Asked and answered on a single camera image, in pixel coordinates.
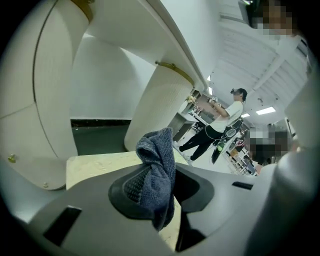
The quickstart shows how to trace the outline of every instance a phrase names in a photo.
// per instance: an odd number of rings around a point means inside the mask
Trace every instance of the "woman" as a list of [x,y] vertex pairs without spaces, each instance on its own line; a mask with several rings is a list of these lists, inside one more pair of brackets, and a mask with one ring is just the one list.
[[247,91],[240,88],[233,91],[234,103],[227,109],[223,109],[216,102],[213,103],[212,106],[220,116],[210,125],[199,131],[186,144],[179,147],[179,150],[183,152],[198,146],[190,158],[186,157],[189,162],[195,161],[206,152],[210,144],[223,135],[226,127],[231,126],[242,115],[244,110],[243,102],[246,100],[246,97]]

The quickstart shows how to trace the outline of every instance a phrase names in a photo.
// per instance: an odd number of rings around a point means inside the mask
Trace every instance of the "black pants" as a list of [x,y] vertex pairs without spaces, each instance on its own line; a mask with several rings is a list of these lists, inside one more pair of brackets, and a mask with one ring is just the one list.
[[198,159],[204,152],[207,151],[210,144],[215,141],[214,139],[219,139],[222,135],[223,135],[223,133],[217,132],[210,125],[208,125],[206,128],[203,128],[196,135],[194,135],[191,139],[189,139],[189,141],[186,144],[179,147],[179,149],[181,152],[183,152],[183,151],[186,151],[186,150],[189,150],[189,149],[192,149],[192,148],[198,146],[196,151],[190,157],[190,159],[194,161],[194,160]]

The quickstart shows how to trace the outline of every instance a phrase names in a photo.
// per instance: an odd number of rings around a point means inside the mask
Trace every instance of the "blue towel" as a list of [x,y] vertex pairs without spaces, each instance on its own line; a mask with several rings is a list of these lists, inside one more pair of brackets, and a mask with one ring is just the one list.
[[166,127],[147,133],[136,144],[136,154],[150,166],[138,181],[140,196],[137,202],[154,212],[153,225],[157,230],[166,227],[175,212],[176,163],[172,143],[172,128]]

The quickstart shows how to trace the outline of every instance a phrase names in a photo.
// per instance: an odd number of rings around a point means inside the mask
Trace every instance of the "white ceiling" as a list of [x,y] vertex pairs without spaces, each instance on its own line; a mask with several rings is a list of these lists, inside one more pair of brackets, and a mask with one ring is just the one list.
[[[267,125],[285,117],[284,110],[307,80],[305,53],[297,47],[301,38],[274,38],[243,23],[238,0],[219,0],[224,51],[213,69],[211,87],[227,104],[232,88],[244,88],[248,97],[246,120]],[[256,111],[274,107],[276,112]]]

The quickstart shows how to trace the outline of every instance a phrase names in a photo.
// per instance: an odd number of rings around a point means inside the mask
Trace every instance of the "white t-shirt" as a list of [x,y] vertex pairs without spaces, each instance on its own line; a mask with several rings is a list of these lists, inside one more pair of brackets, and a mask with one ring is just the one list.
[[240,101],[235,101],[228,108],[225,109],[229,114],[228,117],[222,117],[221,115],[214,120],[210,126],[219,133],[223,133],[227,126],[232,125],[244,111],[244,105]]

